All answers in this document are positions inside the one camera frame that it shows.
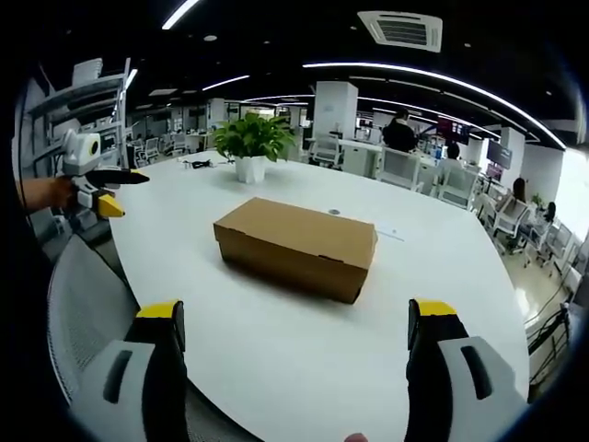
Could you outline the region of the person's left hand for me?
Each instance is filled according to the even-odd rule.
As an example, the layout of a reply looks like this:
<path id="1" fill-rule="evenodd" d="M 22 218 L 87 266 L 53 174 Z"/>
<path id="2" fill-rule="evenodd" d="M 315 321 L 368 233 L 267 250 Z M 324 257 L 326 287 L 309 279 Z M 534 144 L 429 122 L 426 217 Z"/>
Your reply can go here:
<path id="1" fill-rule="evenodd" d="M 52 178 L 49 187 L 50 207 L 67 208 L 75 200 L 76 192 L 77 188 L 69 177 Z"/>

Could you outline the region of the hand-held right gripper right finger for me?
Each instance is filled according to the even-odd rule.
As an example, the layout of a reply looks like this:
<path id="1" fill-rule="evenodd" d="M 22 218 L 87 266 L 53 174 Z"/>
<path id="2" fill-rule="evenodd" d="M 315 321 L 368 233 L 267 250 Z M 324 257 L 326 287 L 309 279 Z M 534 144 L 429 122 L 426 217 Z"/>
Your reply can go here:
<path id="1" fill-rule="evenodd" d="M 442 301 L 409 301 L 407 441 L 500 441 L 525 412 L 511 366 Z"/>

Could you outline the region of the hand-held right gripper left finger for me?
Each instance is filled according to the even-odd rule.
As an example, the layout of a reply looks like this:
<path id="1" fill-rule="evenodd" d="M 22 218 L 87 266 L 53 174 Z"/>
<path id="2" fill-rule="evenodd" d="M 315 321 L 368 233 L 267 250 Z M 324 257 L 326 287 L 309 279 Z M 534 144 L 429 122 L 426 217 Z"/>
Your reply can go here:
<path id="1" fill-rule="evenodd" d="M 141 308 L 83 372 L 72 415 L 91 441 L 186 441 L 184 304 Z"/>

